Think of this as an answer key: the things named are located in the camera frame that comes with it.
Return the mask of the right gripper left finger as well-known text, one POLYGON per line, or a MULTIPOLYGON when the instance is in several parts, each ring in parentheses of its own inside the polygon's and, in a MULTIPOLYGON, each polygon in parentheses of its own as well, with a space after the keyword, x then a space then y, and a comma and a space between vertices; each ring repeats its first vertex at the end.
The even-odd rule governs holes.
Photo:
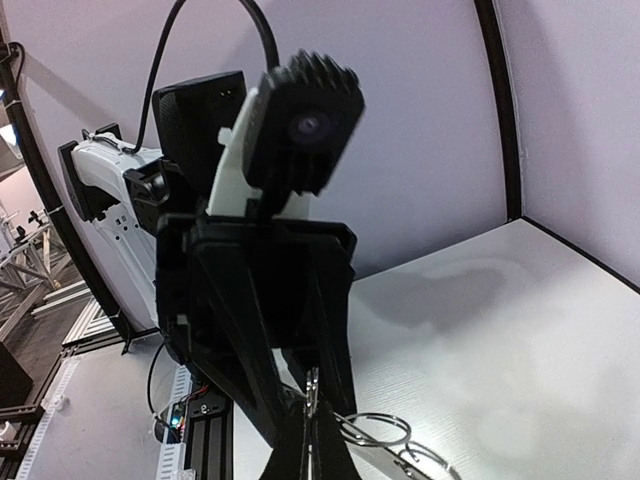
POLYGON ((289 409, 260 480, 302 480, 311 477, 312 425, 306 402, 296 400, 289 409))

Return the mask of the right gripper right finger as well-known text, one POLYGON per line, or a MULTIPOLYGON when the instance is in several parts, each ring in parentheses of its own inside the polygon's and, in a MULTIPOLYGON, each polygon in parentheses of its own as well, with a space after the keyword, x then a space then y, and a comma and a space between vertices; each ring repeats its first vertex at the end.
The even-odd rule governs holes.
POLYGON ((312 478, 360 479, 331 406, 312 394, 312 478))

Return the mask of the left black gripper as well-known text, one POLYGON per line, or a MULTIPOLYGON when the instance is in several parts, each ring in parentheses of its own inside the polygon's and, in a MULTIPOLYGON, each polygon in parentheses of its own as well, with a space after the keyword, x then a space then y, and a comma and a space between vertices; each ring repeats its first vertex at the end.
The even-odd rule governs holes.
POLYGON ((275 445, 290 409, 272 351, 340 415, 357 411, 348 342, 355 233, 344 223, 168 214, 157 230, 156 305, 169 352, 197 366, 275 445))

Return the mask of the metal ring plate with keyrings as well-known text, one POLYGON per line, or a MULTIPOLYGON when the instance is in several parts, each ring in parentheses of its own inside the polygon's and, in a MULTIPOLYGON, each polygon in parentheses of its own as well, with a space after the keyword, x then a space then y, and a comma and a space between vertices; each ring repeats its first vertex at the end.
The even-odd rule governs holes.
MULTIPOLYGON (((303 414, 301 477, 319 479, 320 441, 317 438, 320 405, 319 369, 306 374, 303 414)), ((389 479, 432 479, 420 465, 424 459, 436 464, 450 479, 459 479, 455 466, 435 450, 412 439, 412 428, 404 419, 386 413, 363 412, 348 416, 334 415, 338 433, 349 451, 373 466, 389 479), (400 430, 396 440, 381 440, 357 425, 359 419, 380 422, 400 430)))

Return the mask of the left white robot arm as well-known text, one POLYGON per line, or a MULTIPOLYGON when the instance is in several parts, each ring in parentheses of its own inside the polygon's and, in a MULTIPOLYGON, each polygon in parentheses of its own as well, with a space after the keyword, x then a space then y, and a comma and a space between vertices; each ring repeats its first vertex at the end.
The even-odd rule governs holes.
POLYGON ((78 216, 125 266, 169 354, 273 442, 290 408, 274 351, 322 401, 356 412, 347 340, 357 239, 313 221, 364 111, 357 75, 297 58, 248 88, 239 71, 160 88, 160 145, 117 129, 59 150, 78 216))

